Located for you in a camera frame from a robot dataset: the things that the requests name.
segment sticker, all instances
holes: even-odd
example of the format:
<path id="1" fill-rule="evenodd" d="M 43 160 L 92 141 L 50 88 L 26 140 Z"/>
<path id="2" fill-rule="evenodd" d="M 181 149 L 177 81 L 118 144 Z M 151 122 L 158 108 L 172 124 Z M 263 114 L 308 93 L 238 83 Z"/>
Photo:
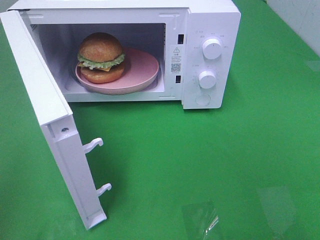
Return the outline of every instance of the sticker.
<path id="1" fill-rule="evenodd" d="M 170 46 L 170 72 L 172 74 L 181 74 L 183 64 L 184 49 L 181 45 Z"/>

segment lettuce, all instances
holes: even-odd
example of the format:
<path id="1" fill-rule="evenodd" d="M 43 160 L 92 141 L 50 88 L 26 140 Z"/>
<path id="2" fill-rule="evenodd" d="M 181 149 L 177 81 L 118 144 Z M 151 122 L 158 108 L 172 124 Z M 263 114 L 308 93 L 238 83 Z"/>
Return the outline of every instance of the lettuce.
<path id="1" fill-rule="evenodd" d="M 83 62 L 82 64 L 85 67 L 89 67 L 89 69 L 94 69 L 94 68 L 103 68 L 103 69 L 107 69 L 109 67 L 118 65 L 120 63 L 122 63 L 125 60 L 125 54 L 122 53 L 121 55 L 119 55 L 115 60 L 113 61 L 105 61 L 105 62 L 95 62 L 95 61 L 90 61 L 88 59 L 86 59 L 85 57 L 81 56 L 78 53 L 78 60 L 80 62 Z"/>

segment microwave door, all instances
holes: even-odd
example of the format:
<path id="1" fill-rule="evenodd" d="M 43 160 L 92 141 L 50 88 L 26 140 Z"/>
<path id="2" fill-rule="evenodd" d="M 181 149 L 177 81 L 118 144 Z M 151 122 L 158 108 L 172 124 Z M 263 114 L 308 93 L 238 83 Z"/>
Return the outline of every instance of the microwave door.
<path id="1" fill-rule="evenodd" d="M 35 115 L 75 206 L 89 229 L 107 219 L 99 196 L 109 183 L 95 187 L 86 153 L 102 145 L 100 138 L 83 145 L 73 113 L 30 35 L 20 13 L 0 14 Z"/>

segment white knob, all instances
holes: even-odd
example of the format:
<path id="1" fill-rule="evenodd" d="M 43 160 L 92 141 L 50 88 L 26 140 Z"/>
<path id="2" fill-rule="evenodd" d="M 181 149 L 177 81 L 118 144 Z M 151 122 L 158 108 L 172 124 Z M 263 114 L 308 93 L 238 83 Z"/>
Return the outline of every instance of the white knob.
<path id="1" fill-rule="evenodd" d="M 212 71 L 203 71 L 199 74 L 199 85 L 203 89 L 210 89 L 216 85 L 217 79 Z"/>
<path id="2" fill-rule="evenodd" d="M 216 59 L 222 53 L 222 43 L 217 38 L 210 38 L 203 43 L 202 51 L 207 59 Z"/>

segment control panel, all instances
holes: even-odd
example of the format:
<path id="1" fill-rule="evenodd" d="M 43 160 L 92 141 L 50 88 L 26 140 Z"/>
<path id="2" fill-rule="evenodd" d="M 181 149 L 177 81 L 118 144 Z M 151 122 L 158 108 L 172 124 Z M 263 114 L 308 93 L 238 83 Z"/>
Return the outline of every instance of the control panel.
<path id="1" fill-rule="evenodd" d="M 184 109 L 221 106 L 240 16 L 239 12 L 191 13 L 182 94 Z"/>

